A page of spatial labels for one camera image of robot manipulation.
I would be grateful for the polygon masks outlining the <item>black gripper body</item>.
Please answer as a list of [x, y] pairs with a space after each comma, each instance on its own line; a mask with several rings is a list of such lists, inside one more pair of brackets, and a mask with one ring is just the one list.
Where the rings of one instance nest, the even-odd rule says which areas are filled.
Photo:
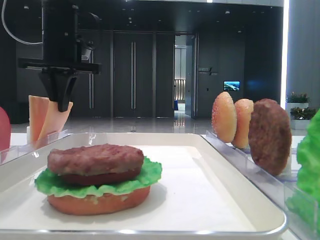
[[73, 0], [43, 0], [42, 59], [19, 58], [18, 67], [48, 74], [100, 74], [97, 63], [82, 62], [83, 41], [78, 33], [79, 8]]

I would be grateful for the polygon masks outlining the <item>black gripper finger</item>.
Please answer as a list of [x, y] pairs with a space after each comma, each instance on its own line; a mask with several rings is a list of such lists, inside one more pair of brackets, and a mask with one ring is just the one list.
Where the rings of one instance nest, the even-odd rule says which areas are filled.
[[38, 74], [49, 100], [57, 102], [59, 112], [66, 112], [69, 107], [71, 93], [77, 80], [74, 69], [60, 69], [55, 67], [43, 68]]

